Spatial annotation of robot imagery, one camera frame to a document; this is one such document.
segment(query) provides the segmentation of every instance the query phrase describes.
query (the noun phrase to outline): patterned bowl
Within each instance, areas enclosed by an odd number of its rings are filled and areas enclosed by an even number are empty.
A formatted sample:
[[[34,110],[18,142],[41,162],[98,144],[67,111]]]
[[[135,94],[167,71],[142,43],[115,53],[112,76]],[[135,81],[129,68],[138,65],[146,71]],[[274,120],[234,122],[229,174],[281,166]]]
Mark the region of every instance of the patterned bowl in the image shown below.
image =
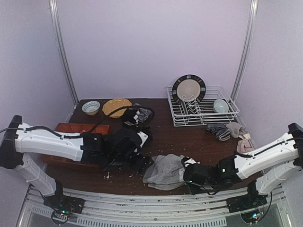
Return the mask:
[[[90,101],[90,102],[85,103],[82,106],[82,111],[84,113],[86,113],[87,115],[94,116],[94,115],[96,115],[96,113],[98,113],[99,108],[100,108],[100,103],[99,102]]]

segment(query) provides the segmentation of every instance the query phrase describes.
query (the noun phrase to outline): metal pole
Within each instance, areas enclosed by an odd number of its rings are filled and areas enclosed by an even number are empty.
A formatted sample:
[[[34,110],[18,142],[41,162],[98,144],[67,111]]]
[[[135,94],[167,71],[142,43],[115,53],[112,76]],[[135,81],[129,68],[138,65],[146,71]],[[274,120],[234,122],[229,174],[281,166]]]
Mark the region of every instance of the metal pole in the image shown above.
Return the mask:
[[[256,14],[257,14],[257,9],[258,9],[258,0],[251,0],[251,5],[250,5],[250,15],[248,19],[248,24],[247,24],[247,30],[246,30],[246,36],[245,36],[245,42],[244,42],[244,47],[243,47],[243,52],[238,68],[238,73],[237,77],[232,89],[232,95],[231,98],[233,101],[235,101],[235,98],[238,96],[238,92],[240,89],[240,85],[244,76],[244,71],[246,68],[246,63],[247,63],[247,57],[249,54],[250,46],[251,46],[251,40],[252,40],[252,34],[253,34],[253,29],[255,25],[255,20],[256,20]]]
[[[62,33],[61,33],[61,27],[60,27],[60,22],[59,22],[58,9],[57,9],[57,0],[49,0],[49,4],[50,4],[50,10],[51,10],[51,15],[52,15],[55,35],[57,38],[59,54],[60,54],[60,57],[62,60],[62,65],[63,65],[63,69],[65,72],[66,81],[67,81],[74,105],[77,105],[79,103],[79,100],[78,100],[78,96],[76,93],[74,83],[72,81],[71,71],[70,71],[66,53],[65,53],[65,48],[64,48],[64,43],[63,43],[63,38],[62,38]]]

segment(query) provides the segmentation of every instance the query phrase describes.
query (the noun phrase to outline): striped cloth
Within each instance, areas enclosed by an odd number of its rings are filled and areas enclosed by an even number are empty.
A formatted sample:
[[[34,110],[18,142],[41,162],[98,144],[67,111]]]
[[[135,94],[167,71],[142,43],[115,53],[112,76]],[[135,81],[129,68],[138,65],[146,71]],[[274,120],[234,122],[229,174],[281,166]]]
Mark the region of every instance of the striped cloth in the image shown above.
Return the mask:
[[[215,134],[216,138],[220,141],[227,141],[230,139],[231,130],[228,129],[223,123],[207,124],[206,130]]]

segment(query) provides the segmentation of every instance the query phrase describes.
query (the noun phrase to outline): white wall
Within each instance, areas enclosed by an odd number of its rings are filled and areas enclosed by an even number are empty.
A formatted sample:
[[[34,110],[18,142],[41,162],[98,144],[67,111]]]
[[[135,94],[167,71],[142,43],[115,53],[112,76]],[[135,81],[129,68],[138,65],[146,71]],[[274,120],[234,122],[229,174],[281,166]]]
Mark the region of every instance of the white wall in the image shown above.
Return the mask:
[[[241,89],[241,118],[257,147],[303,126],[303,1],[259,1]],[[295,226],[303,226],[303,172],[283,184]]]
[[[246,0],[59,0],[80,99],[167,97],[185,74],[231,93],[250,11]]]
[[[48,0],[0,1],[0,129],[15,114],[54,128],[73,110]],[[14,227],[28,184],[0,168],[0,222]]]

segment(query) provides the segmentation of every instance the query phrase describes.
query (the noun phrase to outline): beige cloth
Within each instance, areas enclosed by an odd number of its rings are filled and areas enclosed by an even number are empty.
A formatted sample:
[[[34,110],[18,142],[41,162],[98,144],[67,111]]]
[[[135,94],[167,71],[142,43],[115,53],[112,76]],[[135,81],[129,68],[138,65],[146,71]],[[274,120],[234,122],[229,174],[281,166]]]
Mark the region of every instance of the beige cloth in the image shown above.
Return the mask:
[[[250,143],[247,140],[240,140],[237,146],[237,152],[240,154],[244,154],[250,151],[253,151],[254,148],[250,146]]]

